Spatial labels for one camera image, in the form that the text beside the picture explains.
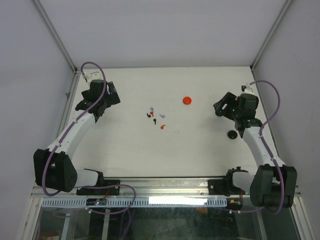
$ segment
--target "metal bracket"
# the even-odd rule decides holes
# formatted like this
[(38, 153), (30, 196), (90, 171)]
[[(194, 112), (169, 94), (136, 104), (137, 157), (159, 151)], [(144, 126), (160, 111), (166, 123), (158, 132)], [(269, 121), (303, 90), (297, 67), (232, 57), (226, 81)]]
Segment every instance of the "metal bracket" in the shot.
[(226, 180), (223, 179), (209, 179), (208, 181), (208, 193), (209, 195), (224, 195), (229, 197), (230, 195), (240, 195), (241, 190), (237, 187), (234, 187), (233, 192), (229, 192), (225, 188)]
[[(102, 186), (112, 186), (120, 184), (120, 180), (110, 180), (104, 179)], [(103, 196), (110, 189), (109, 196), (119, 196), (120, 187), (106, 188), (106, 189), (89, 189), (89, 188), (80, 188), (76, 191), (76, 194), (79, 196)]]

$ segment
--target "white cable tray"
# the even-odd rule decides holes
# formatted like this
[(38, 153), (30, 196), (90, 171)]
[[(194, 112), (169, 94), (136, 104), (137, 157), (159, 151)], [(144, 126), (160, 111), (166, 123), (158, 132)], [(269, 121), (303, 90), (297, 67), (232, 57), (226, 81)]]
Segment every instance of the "white cable tray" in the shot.
[[(62, 197), (50, 197), (44, 198), (42, 201), (42, 207), (44, 208), (84, 208), (86, 207), (87, 198), (62, 198)], [(125, 208), (131, 204), (132, 198), (112, 198), (106, 201), (106, 205), (89, 206), (90, 208)], [(227, 199), (221, 198), (208, 198), (204, 205), (184, 205), (184, 204), (149, 204), (148, 197), (139, 197), (135, 199), (135, 202), (131, 208), (194, 208), (194, 207), (206, 207), (206, 208), (224, 208), (227, 206)]]

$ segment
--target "black clamp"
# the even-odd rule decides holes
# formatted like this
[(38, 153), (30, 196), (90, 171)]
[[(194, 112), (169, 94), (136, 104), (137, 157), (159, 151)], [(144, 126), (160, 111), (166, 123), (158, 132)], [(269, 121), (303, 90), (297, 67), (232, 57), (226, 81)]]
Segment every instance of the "black clamp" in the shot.
[(223, 179), (210, 179), (208, 180), (208, 191), (209, 195), (225, 195), (229, 197), (230, 195), (240, 195), (241, 189), (234, 186), (233, 184), (233, 174), (235, 172), (245, 172), (240, 166), (236, 168), (229, 169)]
[(217, 116), (234, 121), (234, 127), (242, 138), (245, 129), (262, 126), (262, 122), (255, 117), (258, 104), (259, 98), (255, 95), (242, 93), (236, 96), (227, 92), (213, 107)]
[[(89, 113), (94, 115), (95, 122), (105, 113), (107, 108), (120, 103), (114, 83), (112, 81), (108, 82), (107, 87), (109, 88), (109, 92), (106, 89), (101, 100), (89, 110)], [(75, 110), (86, 110), (89, 108), (100, 97), (103, 89), (103, 80), (93, 80), (90, 82), (90, 89), (81, 93), (83, 100), (76, 105)]]
[[(94, 171), (98, 173), (98, 180), (94, 187), (107, 187), (112, 185), (119, 185), (120, 180), (118, 179), (105, 179), (104, 174), (101, 171), (85, 169), (89, 171)], [(119, 196), (120, 194), (120, 187), (112, 187), (112, 188), (103, 188), (103, 189), (92, 189), (92, 188), (80, 188), (77, 189), (76, 194), (79, 196), (103, 196), (107, 194), (109, 190), (109, 196)]]

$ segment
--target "white wall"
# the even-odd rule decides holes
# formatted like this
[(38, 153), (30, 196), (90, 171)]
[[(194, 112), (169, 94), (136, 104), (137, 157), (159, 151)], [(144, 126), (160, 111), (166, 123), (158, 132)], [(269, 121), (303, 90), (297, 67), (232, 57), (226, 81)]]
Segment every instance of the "white wall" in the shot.
[[(281, 96), (272, 133), (283, 160), (295, 166), (313, 229), (320, 239), (320, 1), (295, 0), (256, 69), (257, 80), (274, 83)], [(277, 96), (260, 85), (266, 111)]]
[(286, 0), (41, 0), (79, 67), (249, 66)]
[(33, 153), (57, 130), (72, 73), (29, 0), (0, 2), (0, 238), (17, 237)]

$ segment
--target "white table surface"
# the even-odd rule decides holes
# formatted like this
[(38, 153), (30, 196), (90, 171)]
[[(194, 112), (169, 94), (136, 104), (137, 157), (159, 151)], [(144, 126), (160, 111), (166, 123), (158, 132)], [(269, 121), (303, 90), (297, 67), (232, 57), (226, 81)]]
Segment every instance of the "white table surface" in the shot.
[[(256, 172), (256, 162), (243, 139), (227, 136), (235, 129), (234, 122), (216, 116), (213, 108), (228, 91), (238, 95), (241, 85), (253, 81), (249, 67), (104, 71), (107, 80), (113, 81), (121, 103), (107, 108), (82, 139), (72, 158), (76, 169), (102, 171), (105, 177), (221, 176), (237, 166)], [(82, 100), (81, 92), (88, 88), (81, 77), (71, 116)], [(192, 98), (190, 105), (183, 104), (185, 96)], [(146, 114), (151, 107), (156, 125)], [(266, 120), (261, 104), (256, 117)], [(264, 132), (272, 143), (269, 128)]]

